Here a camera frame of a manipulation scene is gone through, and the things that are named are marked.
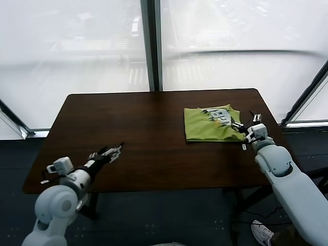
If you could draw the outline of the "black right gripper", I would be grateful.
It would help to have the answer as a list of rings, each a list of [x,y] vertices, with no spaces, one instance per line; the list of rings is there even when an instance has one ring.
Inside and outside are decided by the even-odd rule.
[[[239,128],[240,133],[244,133],[245,135],[250,135],[254,133],[252,129],[256,126],[256,123],[261,123],[261,113],[253,113],[251,110],[249,111],[253,117],[253,122],[251,124],[240,124],[238,122],[231,123],[231,126]]]

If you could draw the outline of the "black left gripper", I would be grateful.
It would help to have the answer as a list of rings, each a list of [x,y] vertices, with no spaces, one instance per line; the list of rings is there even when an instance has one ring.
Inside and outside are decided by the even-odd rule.
[[[91,177],[95,177],[104,165],[112,163],[119,158],[123,146],[124,142],[120,143],[117,147],[108,149],[108,147],[105,146],[97,152],[91,153],[88,157],[88,161],[83,165],[83,168]]]

